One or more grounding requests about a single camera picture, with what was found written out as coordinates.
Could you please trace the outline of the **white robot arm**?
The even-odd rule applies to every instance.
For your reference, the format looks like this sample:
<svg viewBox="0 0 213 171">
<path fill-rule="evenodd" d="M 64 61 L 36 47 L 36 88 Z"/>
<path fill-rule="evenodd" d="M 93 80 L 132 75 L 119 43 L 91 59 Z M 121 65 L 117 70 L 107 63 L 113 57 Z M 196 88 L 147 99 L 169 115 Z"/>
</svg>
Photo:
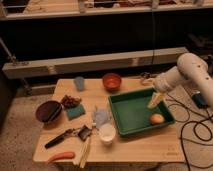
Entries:
<svg viewBox="0 0 213 171">
<path fill-rule="evenodd" d="M 201 92 L 206 103 L 213 109 L 213 78 L 208 74 L 208 65 L 193 53 L 184 53 L 178 57 L 177 65 L 159 74 L 153 80 L 155 92 L 147 107 L 156 107 L 167 92 L 178 85 L 191 81 Z"/>
</svg>

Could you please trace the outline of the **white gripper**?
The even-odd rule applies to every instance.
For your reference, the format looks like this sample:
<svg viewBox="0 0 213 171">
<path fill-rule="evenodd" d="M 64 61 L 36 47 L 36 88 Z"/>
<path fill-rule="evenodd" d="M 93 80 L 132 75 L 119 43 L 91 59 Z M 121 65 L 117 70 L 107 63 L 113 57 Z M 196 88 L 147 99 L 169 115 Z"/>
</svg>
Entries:
<svg viewBox="0 0 213 171">
<path fill-rule="evenodd" d="M 170 85 L 168 84 L 166 77 L 164 74 L 158 75 L 153 82 L 154 88 L 158 92 L 154 92 L 150 102 L 148 103 L 147 107 L 149 109 L 155 108 L 164 98 L 164 93 L 170 91 Z"/>
</svg>

